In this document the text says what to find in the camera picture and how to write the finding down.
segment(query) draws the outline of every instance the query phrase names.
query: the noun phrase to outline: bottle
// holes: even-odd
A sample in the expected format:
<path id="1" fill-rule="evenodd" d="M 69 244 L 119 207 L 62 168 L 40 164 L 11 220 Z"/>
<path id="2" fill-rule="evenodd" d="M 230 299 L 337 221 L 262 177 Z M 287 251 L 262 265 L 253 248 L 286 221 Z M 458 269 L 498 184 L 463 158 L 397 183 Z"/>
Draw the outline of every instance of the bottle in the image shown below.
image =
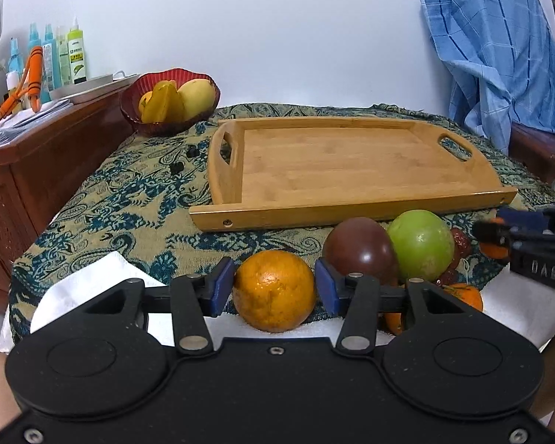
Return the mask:
<path id="1" fill-rule="evenodd" d="M 13 70 L 13 71 L 9 71 L 6 74 L 6 88 L 8 88 L 8 96 L 12 96 L 12 94 L 15 93 L 16 88 L 18 87 L 19 81 L 20 80 L 19 80 L 18 71 Z M 22 105 L 19 102 L 15 105 L 15 108 L 12 109 L 12 115 L 16 115 L 21 110 L 22 110 Z"/>
<path id="2" fill-rule="evenodd" d="M 39 39 L 39 32 L 37 31 L 37 24 L 31 23 L 31 30 L 29 31 L 29 45 L 27 47 L 29 55 L 33 47 L 42 47 L 41 40 Z M 46 79 L 46 59 L 43 57 L 43 77 L 41 79 L 41 103 L 51 102 L 50 92 L 47 89 L 47 79 Z"/>
<path id="3" fill-rule="evenodd" d="M 78 18 L 74 17 L 74 23 L 68 33 L 68 54 L 70 57 L 70 73 L 72 82 L 82 83 L 86 81 L 86 62 L 84 60 L 84 38 L 83 32 L 78 28 Z"/>
<path id="4" fill-rule="evenodd" d="M 65 36 L 65 29 L 63 26 L 58 26 L 55 31 L 55 41 L 57 44 L 57 51 L 60 65 L 61 84 L 66 86 L 72 83 L 70 75 L 70 57 L 68 54 L 68 39 Z"/>
<path id="5" fill-rule="evenodd" d="M 18 38 L 10 38 L 10 60 L 8 61 L 8 71 L 16 71 L 19 78 L 25 67 L 23 66 L 22 57 L 18 52 Z"/>
<path id="6" fill-rule="evenodd" d="M 60 56 L 57 51 L 56 39 L 51 24 L 46 25 L 46 36 L 43 39 L 43 62 L 49 91 L 61 87 Z"/>

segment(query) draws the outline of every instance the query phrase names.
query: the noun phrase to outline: green apple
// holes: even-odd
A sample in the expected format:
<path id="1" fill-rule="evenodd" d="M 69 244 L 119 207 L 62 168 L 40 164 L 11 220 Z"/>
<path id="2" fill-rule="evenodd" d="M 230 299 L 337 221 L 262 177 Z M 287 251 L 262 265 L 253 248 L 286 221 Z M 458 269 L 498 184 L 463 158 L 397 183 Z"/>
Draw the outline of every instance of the green apple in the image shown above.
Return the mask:
<path id="1" fill-rule="evenodd" d="M 433 282 L 454 256 L 454 238 L 440 217 L 427 210 L 400 214 L 387 230 L 403 280 L 419 277 Z"/>

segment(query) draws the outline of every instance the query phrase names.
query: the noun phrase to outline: white wall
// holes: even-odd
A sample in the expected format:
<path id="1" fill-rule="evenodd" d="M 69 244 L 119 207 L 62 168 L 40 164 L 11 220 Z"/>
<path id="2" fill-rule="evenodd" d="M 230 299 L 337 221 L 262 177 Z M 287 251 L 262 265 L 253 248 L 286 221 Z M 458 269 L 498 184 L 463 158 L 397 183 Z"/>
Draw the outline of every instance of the white wall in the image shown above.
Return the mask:
<path id="1" fill-rule="evenodd" d="M 43 37 L 45 23 L 69 26 L 74 14 L 92 76 L 183 67 L 210 74 L 221 105 L 447 112 L 450 78 L 419 0 L 4 0 L 0 60 L 10 37 L 26 47 L 31 21 Z"/>

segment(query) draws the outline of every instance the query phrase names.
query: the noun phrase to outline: white cloth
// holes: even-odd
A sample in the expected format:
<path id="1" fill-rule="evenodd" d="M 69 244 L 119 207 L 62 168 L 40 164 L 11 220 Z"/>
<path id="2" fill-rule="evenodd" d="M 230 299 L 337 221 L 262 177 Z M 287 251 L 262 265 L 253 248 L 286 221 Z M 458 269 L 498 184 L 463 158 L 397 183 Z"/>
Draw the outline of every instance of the white cloth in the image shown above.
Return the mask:
<path id="1" fill-rule="evenodd" d="M 507 265 L 481 292 L 483 311 L 537 348 L 555 335 L 555 289 L 509 271 Z"/>
<path id="2" fill-rule="evenodd" d="M 2 328 L 0 329 L 0 352 L 10 352 L 15 346 L 12 340 L 12 332 L 10 331 L 10 310 L 6 308 Z"/>
<path id="3" fill-rule="evenodd" d="M 143 279 L 146 287 L 162 285 L 129 264 L 119 253 L 112 252 L 52 286 L 35 311 L 31 332 L 130 277 Z M 526 337 L 537 347 L 555 335 L 555 290 L 511 273 L 509 266 L 485 286 L 482 298 L 487 315 Z M 224 337 L 329 337 L 335 344 L 343 322 L 341 318 L 328 319 L 305 324 L 289 332 L 270 334 L 253 329 L 240 316 L 232 314 L 223 313 L 216 318 L 206 317 L 205 320 L 216 349 Z M 150 314 L 148 332 L 161 344 L 174 345 L 170 314 Z M 376 344 L 384 345 L 391 339 L 391 335 L 379 331 Z M 12 339 L 8 342 L 0 337 L 2 352 L 9 351 L 12 346 Z"/>
<path id="4" fill-rule="evenodd" d="M 545 18 L 549 24 L 549 29 L 551 30 L 551 36 L 555 40 L 555 9 L 553 8 L 552 0 L 539 0 L 541 8 L 545 13 Z"/>

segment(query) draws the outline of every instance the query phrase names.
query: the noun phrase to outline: blue gripper pad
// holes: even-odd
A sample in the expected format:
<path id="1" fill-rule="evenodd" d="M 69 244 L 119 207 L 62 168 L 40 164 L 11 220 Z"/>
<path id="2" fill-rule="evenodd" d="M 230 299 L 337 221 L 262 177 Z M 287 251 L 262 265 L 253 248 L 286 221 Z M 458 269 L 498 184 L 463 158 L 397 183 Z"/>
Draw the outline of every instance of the blue gripper pad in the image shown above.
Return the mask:
<path id="1" fill-rule="evenodd" d="M 315 262 L 315 285 L 327 313 L 337 316 L 339 314 L 339 298 L 335 280 L 331 277 L 321 259 L 317 259 Z"/>
<path id="2" fill-rule="evenodd" d="M 233 259 L 224 258 L 220 261 L 223 268 L 220 269 L 218 277 L 213 281 L 213 297 L 210 301 L 210 316 L 217 317 L 222 314 L 226 301 L 232 292 L 232 283 L 234 282 L 234 273 L 236 272 L 236 265 Z"/>
<path id="3" fill-rule="evenodd" d="M 549 226 L 549 217 L 543 212 L 527 212 L 509 207 L 500 207 L 496 215 L 504 219 L 507 226 L 518 226 L 522 229 L 542 232 Z"/>

